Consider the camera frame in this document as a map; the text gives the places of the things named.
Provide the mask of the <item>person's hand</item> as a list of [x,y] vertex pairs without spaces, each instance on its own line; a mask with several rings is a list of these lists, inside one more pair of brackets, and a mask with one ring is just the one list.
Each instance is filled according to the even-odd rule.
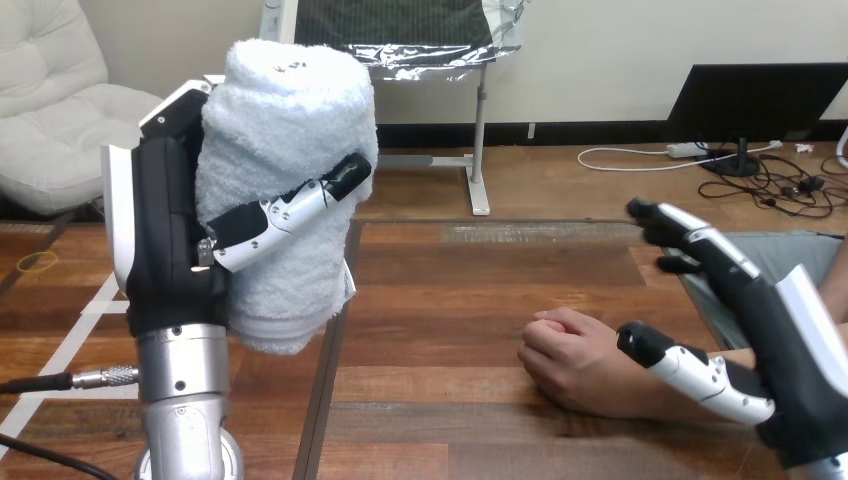
[[638,367],[600,320],[567,307],[540,311],[521,340],[519,361],[557,405],[609,418],[637,416]]

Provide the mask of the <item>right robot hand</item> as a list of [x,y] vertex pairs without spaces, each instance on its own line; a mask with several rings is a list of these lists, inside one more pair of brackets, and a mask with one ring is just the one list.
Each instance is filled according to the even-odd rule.
[[619,328],[618,349],[703,408],[755,427],[788,478],[846,478],[847,350],[806,269],[773,282],[684,210],[634,198],[627,212],[646,240],[682,250],[718,290],[756,364],[710,357],[641,322]]

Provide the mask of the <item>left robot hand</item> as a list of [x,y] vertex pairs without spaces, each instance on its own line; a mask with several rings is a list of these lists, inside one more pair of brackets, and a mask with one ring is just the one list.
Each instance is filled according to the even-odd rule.
[[351,153],[287,193],[200,222],[201,113],[223,80],[207,75],[185,82],[140,122],[137,147],[102,150],[113,269],[137,340],[225,336],[231,275],[290,246],[372,175],[371,163]]

